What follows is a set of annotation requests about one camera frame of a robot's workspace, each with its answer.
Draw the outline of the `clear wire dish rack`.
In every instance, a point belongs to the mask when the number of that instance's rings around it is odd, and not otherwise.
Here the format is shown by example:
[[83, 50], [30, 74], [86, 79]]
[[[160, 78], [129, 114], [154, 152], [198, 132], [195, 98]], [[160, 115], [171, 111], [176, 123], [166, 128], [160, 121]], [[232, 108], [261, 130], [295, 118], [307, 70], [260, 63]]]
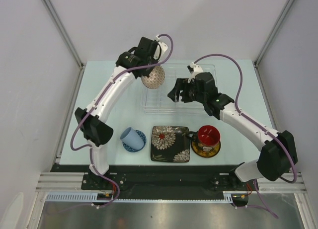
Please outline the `clear wire dish rack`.
[[219, 95], [213, 64], [164, 64], [141, 81], [148, 114], [205, 114], [204, 107]]

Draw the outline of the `beige patterned bowl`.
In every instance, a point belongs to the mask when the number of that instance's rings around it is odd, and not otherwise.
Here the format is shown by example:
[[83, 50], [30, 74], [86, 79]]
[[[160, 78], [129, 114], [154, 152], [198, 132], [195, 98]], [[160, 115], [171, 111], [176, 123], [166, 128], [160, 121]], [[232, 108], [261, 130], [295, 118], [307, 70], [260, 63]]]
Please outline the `beige patterned bowl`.
[[156, 66], [149, 76], [142, 76], [141, 81], [148, 89], [157, 89], [163, 85], [165, 80], [165, 72], [162, 66]]

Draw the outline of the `light blue cup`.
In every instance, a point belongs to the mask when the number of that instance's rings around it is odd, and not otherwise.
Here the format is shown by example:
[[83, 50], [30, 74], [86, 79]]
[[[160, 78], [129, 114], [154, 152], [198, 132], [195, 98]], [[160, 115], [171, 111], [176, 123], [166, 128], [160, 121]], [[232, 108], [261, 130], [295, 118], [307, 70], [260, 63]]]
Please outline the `light blue cup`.
[[120, 140], [134, 150], [141, 150], [144, 141], [133, 128], [129, 127], [120, 136]]

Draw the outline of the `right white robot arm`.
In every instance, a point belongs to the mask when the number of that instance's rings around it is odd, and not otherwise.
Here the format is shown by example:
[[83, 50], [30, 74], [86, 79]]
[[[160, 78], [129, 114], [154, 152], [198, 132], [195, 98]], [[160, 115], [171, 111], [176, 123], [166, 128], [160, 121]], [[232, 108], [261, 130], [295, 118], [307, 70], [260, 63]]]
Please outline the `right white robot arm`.
[[298, 162], [293, 135], [288, 131], [278, 132], [244, 113], [228, 95], [220, 93], [211, 73], [202, 72], [192, 78], [177, 78], [167, 95], [172, 101], [199, 102], [209, 116], [214, 116], [238, 130], [260, 151], [259, 158], [239, 164], [229, 177], [229, 184], [241, 190], [248, 181], [266, 178], [276, 181], [295, 168]]

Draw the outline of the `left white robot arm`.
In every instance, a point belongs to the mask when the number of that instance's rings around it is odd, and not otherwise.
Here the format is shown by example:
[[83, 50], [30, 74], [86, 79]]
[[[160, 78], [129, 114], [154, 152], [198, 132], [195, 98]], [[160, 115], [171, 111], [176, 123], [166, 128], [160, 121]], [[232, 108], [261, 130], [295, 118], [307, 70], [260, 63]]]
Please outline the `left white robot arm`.
[[89, 170], [95, 175], [93, 184], [104, 189], [110, 183], [110, 177], [105, 174], [109, 170], [106, 152], [103, 147], [110, 141], [114, 130], [106, 121], [124, 91], [139, 77], [149, 76], [154, 67], [158, 66], [167, 45], [157, 35], [154, 39], [142, 37], [138, 46], [123, 52], [115, 63], [115, 68], [105, 86], [84, 109], [75, 110], [77, 127], [72, 134], [81, 131], [89, 148]]

